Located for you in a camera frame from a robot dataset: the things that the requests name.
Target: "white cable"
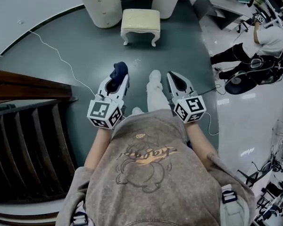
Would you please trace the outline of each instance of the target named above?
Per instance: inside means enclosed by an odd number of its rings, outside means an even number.
[[[209,134],[210,136],[216,136],[216,135],[218,135],[219,132],[217,132],[216,134],[211,134],[211,133],[209,132],[209,128],[211,127],[212,117],[211,117],[211,115],[210,115],[209,113],[207,113],[207,112],[204,112],[204,114],[208,114],[208,115],[209,115],[208,134]]]
[[[40,35],[38,35],[37,33],[32,32],[32,31],[30,31],[30,30],[29,30],[29,32],[31,32],[31,33],[33,33],[33,34],[37,35],[37,36],[40,38],[40,40],[41,40],[41,42],[42,42],[43,44],[45,44],[45,45],[47,45],[48,47],[50,47],[50,48],[52,48],[52,49],[56,50],[56,51],[57,51],[57,53],[58,53],[58,56],[60,57],[60,60],[61,60],[62,62],[64,62],[64,63],[68,64],[68,65],[70,66],[70,68],[71,68],[71,72],[72,72],[72,75],[74,76],[74,79],[75,79],[76,81],[80,82],[80,83],[81,83],[82,85],[84,85],[85,87],[87,87],[87,88],[91,91],[91,93],[94,95],[94,97],[95,97],[95,94],[94,94],[94,92],[92,91],[92,89],[91,89],[89,86],[85,85],[83,82],[81,82],[80,80],[78,80],[78,79],[75,77],[75,73],[74,73],[74,70],[73,70],[73,68],[72,68],[71,64],[70,64],[70,63],[68,63],[68,62],[66,62],[65,60],[63,60],[63,59],[61,58],[61,55],[60,55],[59,51],[58,51],[56,48],[54,48],[54,47],[50,46],[50,45],[49,45],[49,44],[47,44],[47,43],[44,43],[44,42],[43,42],[43,40],[42,40],[42,38],[41,38],[41,36],[40,36]]]
[[[221,92],[219,92],[217,89],[218,89],[217,87],[215,87],[215,89],[216,89],[216,91],[217,91],[217,93],[219,93],[220,95],[222,95],[222,96],[224,96],[225,94],[226,94],[226,92],[225,93],[221,93]]]

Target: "black pants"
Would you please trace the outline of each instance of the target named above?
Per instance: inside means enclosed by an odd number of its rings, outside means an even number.
[[[219,78],[222,80],[228,80],[231,76],[233,76],[240,70],[243,70],[246,66],[249,66],[247,64],[250,63],[250,57],[248,57],[248,55],[244,52],[242,48],[242,43],[235,44],[233,47],[229,48],[228,50],[211,57],[212,65],[218,64],[221,62],[234,62],[234,61],[241,61],[242,63],[240,63],[238,66],[236,66],[232,70],[221,72],[219,74]]]

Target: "white sneaker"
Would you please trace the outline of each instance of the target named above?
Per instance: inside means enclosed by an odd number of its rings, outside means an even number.
[[[132,115],[143,114],[143,111],[139,107],[134,107],[132,110]]]
[[[149,76],[149,81],[161,81],[161,73],[159,70],[153,70]]]

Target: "gray floor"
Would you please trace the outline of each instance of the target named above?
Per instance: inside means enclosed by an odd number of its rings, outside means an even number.
[[[126,8],[150,8],[147,0],[125,0]],[[165,76],[170,70],[189,78],[198,93],[215,87],[209,54],[203,43],[199,22],[188,0],[180,0],[170,19],[161,21],[161,37],[151,46],[152,34],[129,34],[128,46],[123,46],[120,24],[110,29],[97,28],[85,9],[73,12],[36,31],[44,42],[56,47],[62,58],[74,69],[76,77],[97,91],[100,82],[113,70],[113,64],[124,61],[129,68],[130,88],[125,97],[127,110],[135,106],[147,111],[146,84],[152,70]],[[73,79],[69,66],[59,60],[56,51],[43,45],[36,35],[29,35],[0,58],[0,70],[71,84],[74,102],[67,112],[68,132],[78,165],[82,166],[93,142],[96,129],[86,119],[93,95]],[[218,131],[216,93],[204,95],[208,112],[212,115],[211,133]],[[200,126],[215,148],[218,136],[208,135],[209,116],[204,115]]]

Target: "white pants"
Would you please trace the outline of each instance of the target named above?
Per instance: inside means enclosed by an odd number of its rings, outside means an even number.
[[[152,80],[147,84],[147,103],[148,112],[156,111],[160,109],[169,109],[169,102],[162,92],[162,84],[157,80]],[[136,112],[134,115],[141,114],[143,112]]]

